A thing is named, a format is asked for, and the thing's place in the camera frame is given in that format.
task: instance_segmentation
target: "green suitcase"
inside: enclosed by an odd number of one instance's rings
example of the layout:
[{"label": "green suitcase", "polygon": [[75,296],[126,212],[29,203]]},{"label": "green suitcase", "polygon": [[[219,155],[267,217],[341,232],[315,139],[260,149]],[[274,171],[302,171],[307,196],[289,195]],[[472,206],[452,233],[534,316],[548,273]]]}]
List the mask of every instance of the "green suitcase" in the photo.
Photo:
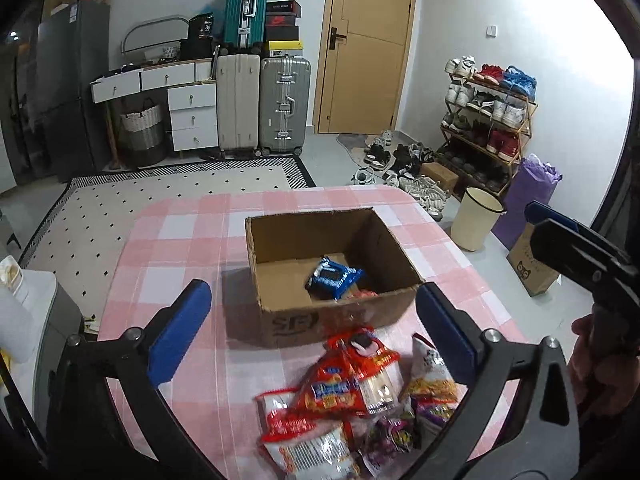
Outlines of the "green suitcase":
[{"label": "green suitcase", "polygon": [[264,41],[267,0],[226,0],[223,43],[232,48],[257,48]]}]

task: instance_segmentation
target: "human hand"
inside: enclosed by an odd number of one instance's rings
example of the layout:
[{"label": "human hand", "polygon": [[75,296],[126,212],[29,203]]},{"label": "human hand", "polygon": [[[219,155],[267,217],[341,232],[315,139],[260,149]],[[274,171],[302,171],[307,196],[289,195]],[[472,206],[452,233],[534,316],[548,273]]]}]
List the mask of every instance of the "human hand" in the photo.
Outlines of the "human hand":
[{"label": "human hand", "polygon": [[572,332],[578,336],[574,353],[569,359],[569,377],[574,388],[576,404],[580,405],[589,393],[588,379],[591,373],[605,386],[610,386],[611,396],[602,405],[594,407],[595,415],[617,415],[633,399],[640,384],[640,360],[631,355],[612,355],[594,363],[589,350],[589,336],[593,315],[576,319]]}]

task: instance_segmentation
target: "doormat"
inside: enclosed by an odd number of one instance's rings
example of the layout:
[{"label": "doormat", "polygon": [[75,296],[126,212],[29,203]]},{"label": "doormat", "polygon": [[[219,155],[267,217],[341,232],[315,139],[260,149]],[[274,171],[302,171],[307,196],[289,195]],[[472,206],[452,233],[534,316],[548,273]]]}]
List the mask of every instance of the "doormat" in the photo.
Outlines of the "doormat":
[{"label": "doormat", "polygon": [[[377,137],[379,136],[367,134],[340,134],[338,135],[338,142],[340,142],[340,144],[344,146],[344,148],[347,150],[347,152],[357,165],[359,165],[361,168],[366,168],[369,167],[370,164],[367,164],[364,161],[364,156],[366,155],[364,149],[369,146],[374,140],[376,140]],[[385,150],[387,150],[391,155],[391,160],[389,160],[389,163],[386,165],[385,170],[390,168],[396,161],[396,158],[394,157],[394,151],[398,147],[398,144],[409,146],[414,142],[415,140],[413,140],[407,134],[404,134],[397,130],[394,131],[391,145],[385,146]]]},{"label": "doormat", "polygon": [[111,279],[135,219],[167,198],[199,198],[315,187],[296,156],[222,160],[74,178],[20,257],[54,272],[84,316],[102,315]]}]

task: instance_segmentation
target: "beige trash can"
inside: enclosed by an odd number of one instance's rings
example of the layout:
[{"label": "beige trash can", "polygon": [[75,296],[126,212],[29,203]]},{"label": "beige trash can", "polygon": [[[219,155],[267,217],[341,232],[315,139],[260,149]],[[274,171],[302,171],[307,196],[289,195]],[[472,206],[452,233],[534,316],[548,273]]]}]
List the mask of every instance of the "beige trash can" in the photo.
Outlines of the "beige trash can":
[{"label": "beige trash can", "polygon": [[467,251],[477,251],[498,217],[505,212],[495,196],[477,187],[467,187],[451,226],[451,239]]}]

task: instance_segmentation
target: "blue sneaker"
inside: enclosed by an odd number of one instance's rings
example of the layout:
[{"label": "blue sneaker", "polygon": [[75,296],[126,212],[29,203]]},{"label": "blue sneaker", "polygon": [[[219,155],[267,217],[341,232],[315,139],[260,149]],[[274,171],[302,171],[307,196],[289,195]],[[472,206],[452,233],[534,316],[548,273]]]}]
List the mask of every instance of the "blue sneaker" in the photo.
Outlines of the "blue sneaker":
[{"label": "blue sneaker", "polygon": [[500,86],[506,88],[507,90],[511,90],[513,84],[520,78],[520,76],[526,75],[519,68],[514,67],[513,65],[509,66],[507,70],[504,71],[504,79],[500,81]]},{"label": "blue sneaker", "polygon": [[535,102],[537,84],[538,82],[535,77],[523,74],[513,83],[511,90],[518,94],[526,95],[529,98],[529,101]]}]

